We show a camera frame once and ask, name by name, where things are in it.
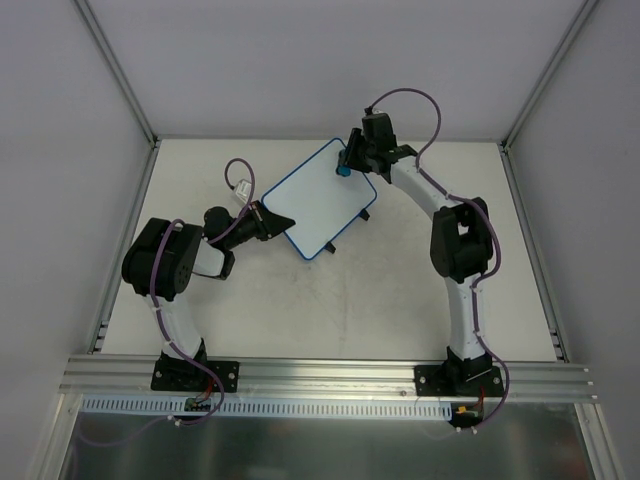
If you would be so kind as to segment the blue bone-shaped eraser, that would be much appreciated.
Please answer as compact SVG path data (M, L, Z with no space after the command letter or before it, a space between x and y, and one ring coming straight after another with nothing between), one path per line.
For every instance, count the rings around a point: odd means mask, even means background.
M342 149L338 154L336 174L341 177L349 177L351 175L351 168L348 164L348 154L346 149Z

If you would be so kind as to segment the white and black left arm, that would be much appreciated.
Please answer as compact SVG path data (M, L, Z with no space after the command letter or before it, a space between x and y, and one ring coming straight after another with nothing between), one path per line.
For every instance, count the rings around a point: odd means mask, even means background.
M295 225L253 201L236 217L222 206L212 207L202 226L152 218L135 238L122 263L122 279L151 309L163 340L161 359L177 362L174 378L185 389L197 390L209 377L205 342L184 297L191 278L227 279L234 248L254 239L269 241Z

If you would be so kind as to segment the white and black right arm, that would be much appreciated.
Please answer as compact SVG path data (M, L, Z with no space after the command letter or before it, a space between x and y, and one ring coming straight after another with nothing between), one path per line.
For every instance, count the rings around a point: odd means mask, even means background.
M445 280L450 340L445 361L431 373L417 375L417 393L444 396L504 394L499 368L487 351L480 329L477 283L488 270L494 246L487 226L488 208L477 197L450 194L419 165L419 153L397 143L388 114L365 111L339 154L336 173L375 173L407 194L432 221L429 254Z

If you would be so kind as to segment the blue-framed whiteboard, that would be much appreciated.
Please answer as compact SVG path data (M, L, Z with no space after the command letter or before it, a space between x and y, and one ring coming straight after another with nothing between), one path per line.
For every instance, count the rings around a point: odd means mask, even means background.
M285 236L305 260L314 259L377 199L368 177L336 173L346 144L333 138L267 190L262 204L295 221Z

